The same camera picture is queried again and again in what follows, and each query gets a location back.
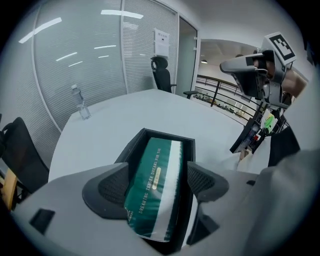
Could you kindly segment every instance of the water bottle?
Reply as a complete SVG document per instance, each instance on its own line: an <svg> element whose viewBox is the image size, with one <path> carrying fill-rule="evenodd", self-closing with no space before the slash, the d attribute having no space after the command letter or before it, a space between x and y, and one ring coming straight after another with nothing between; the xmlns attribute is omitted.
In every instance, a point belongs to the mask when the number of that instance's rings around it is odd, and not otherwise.
<svg viewBox="0 0 320 256"><path fill-rule="evenodd" d="M84 98L82 97L81 95L81 91L80 89L77 87L77 85L72 85L71 86L71 89L72 89L72 97L73 97L73 100L76 104L76 107L78 108L79 110L79 113L82 117L83 120L87 120L91 117L90 115L90 112L85 104L85 100Z"/></svg>

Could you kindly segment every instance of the fluorescent light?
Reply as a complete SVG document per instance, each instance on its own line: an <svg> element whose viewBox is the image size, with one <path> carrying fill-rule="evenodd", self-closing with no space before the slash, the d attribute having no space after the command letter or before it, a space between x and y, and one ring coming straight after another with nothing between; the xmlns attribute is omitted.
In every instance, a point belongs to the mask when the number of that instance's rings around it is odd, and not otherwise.
<svg viewBox="0 0 320 256"><path fill-rule="evenodd" d="M102 10L101 11L102 15L118 15L118 16L126 16L126 17L131 17L131 18L137 18L137 19L142 19L143 15L130 12L130 11L125 11L125 10Z"/></svg>
<svg viewBox="0 0 320 256"><path fill-rule="evenodd" d="M94 47L94 49L109 48L109 47L116 47L116 45L99 46L99 47Z"/></svg>
<svg viewBox="0 0 320 256"><path fill-rule="evenodd" d="M79 61L79 62L77 62L77 63L71 64L71 65L69 65L69 67L74 66L74 65L77 65L77 64L82 63L82 62L83 62L83 61Z"/></svg>
<svg viewBox="0 0 320 256"><path fill-rule="evenodd" d="M59 22L62 22L62 19L59 17L59 18L55 18L53 20L50 20L44 24L42 24L41 26L38 26L34 31L31 31L29 34L27 34L25 37L23 37L19 43L20 44L23 44L25 43L26 41L28 41L32 36L33 34L38 34L41 30L44 30L46 28L49 28L50 26L54 25L54 24L57 24Z"/></svg>
<svg viewBox="0 0 320 256"><path fill-rule="evenodd" d="M70 54L68 54L66 56L63 56L61 58L56 59L55 61L56 62L61 61L61 60L65 59L65 58L70 57L70 56L75 55L75 54L77 54L77 52L70 53Z"/></svg>

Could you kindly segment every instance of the white table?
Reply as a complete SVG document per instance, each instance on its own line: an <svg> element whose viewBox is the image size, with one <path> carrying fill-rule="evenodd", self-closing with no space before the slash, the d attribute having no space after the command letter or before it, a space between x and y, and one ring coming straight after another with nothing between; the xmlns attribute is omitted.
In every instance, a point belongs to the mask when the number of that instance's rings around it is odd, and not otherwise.
<svg viewBox="0 0 320 256"><path fill-rule="evenodd" d="M91 118L71 115L54 150L49 182L113 164L142 129L195 139L195 160L205 165L232 156L243 126L190 99L157 89L112 98L89 107Z"/></svg>

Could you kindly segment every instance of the doorway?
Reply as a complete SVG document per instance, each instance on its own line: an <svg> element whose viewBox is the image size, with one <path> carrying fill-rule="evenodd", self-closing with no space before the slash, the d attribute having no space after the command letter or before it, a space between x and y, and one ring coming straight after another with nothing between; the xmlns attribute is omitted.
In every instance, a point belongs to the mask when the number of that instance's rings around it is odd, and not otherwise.
<svg viewBox="0 0 320 256"><path fill-rule="evenodd" d="M194 78L197 53L197 30L179 18L179 52L176 75L175 94L187 97L184 92L190 91Z"/></svg>

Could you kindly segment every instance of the black box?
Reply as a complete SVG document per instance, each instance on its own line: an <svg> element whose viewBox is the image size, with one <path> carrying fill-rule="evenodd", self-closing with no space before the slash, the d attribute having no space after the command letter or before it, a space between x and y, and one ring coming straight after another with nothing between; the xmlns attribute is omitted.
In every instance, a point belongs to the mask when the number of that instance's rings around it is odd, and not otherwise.
<svg viewBox="0 0 320 256"><path fill-rule="evenodd" d="M115 161L117 163L128 163L129 166L129 182L135 175L140 159L145 151L150 138L160 138L165 140L179 141L183 143L183 165L182 176L180 180L180 202L176 227L173 231L169 242L157 242L145 239L145 241L156 249L158 252L168 255L181 250L182 244L188 228L193 193L188 185L188 166L187 162L196 161L196 143L192 138L181 137L173 134L163 133L160 131L149 130L143 128L139 133L127 144L120 156Z"/></svg>

